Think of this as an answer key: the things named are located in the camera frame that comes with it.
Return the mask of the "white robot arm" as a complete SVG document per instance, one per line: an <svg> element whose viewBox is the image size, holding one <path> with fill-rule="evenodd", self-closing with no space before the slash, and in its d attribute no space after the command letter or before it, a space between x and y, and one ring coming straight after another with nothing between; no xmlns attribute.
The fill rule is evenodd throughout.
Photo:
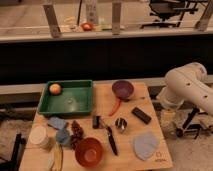
<svg viewBox="0 0 213 171"><path fill-rule="evenodd" d="M165 75L165 86L157 95L164 109L177 110L185 100L213 116L213 89L204 83L206 68L192 62L173 68Z"/></svg>

